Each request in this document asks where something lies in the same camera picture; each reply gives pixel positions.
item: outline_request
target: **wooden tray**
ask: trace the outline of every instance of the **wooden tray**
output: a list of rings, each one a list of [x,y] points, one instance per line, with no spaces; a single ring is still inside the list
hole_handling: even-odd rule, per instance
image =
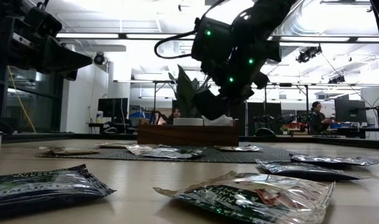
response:
[[[168,146],[238,146],[238,126],[138,126],[138,144]]]

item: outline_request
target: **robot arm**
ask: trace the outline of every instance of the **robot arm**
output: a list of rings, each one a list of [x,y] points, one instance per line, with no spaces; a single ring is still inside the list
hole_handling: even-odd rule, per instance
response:
[[[222,2],[224,0],[217,1],[210,9]],[[248,99],[254,94],[252,83],[258,89],[266,87],[269,80],[260,69],[267,59],[281,61],[279,43],[268,38],[295,2],[258,0],[253,7],[239,13],[231,25],[204,14],[196,20],[194,31],[186,33],[196,33],[190,56],[202,62],[202,71],[220,87],[218,96],[209,90],[194,96],[194,104],[206,118],[216,119],[224,114],[229,105]],[[155,51],[168,40],[157,43]]]
[[[30,8],[22,0],[0,0],[0,64],[75,80],[77,69],[92,59],[55,38],[62,25],[45,12],[48,1]]]

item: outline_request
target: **computer monitor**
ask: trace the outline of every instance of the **computer monitor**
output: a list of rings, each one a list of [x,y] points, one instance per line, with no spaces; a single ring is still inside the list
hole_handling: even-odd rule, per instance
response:
[[[335,100],[335,119],[338,122],[367,122],[365,102],[359,100]]]
[[[104,118],[121,119],[123,111],[124,117],[127,118],[127,98],[108,98],[98,100],[98,111],[103,112]]]

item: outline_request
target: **spotlight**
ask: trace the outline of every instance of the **spotlight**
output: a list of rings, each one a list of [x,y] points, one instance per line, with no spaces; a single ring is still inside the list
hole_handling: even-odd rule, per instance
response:
[[[329,80],[327,84],[338,84],[338,83],[343,83],[343,82],[345,82],[345,78],[344,76],[341,75],[339,77]]]
[[[318,47],[307,47],[303,50],[300,50],[300,55],[296,58],[296,61],[298,61],[299,63],[306,63],[320,53],[322,53],[322,48],[320,44]]]
[[[104,56],[104,52],[97,52],[94,58],[94,63],[97,65],[104,65],[108,63],[108,58]]]

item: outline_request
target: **yellow cable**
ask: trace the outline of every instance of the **yellow cable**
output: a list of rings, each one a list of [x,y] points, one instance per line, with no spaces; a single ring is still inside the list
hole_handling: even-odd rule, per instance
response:
[[[7,66],[7,68],[8,68],[9,76],[11,77],[11,80],[12,80],[12,84],[14,85],[14,88],[15,88],[17,99],[19,100],[19,103],[21,104],[21,108],[22,108],[27,120],[29,121],[30,125],[32,126],[33,132],[37,133],[37,131],[35,131],[32,120],[29,118],[29,115],[27,115],[27,113],[26,113],[25,107],[23,106],[22,101],[21,101],[21,97],[19,96],[19,94],[17,92],[16,86],[15,86],[15,80],[14,80],[14,77],[12,76],[11,69],[9,68],[9,66]]]

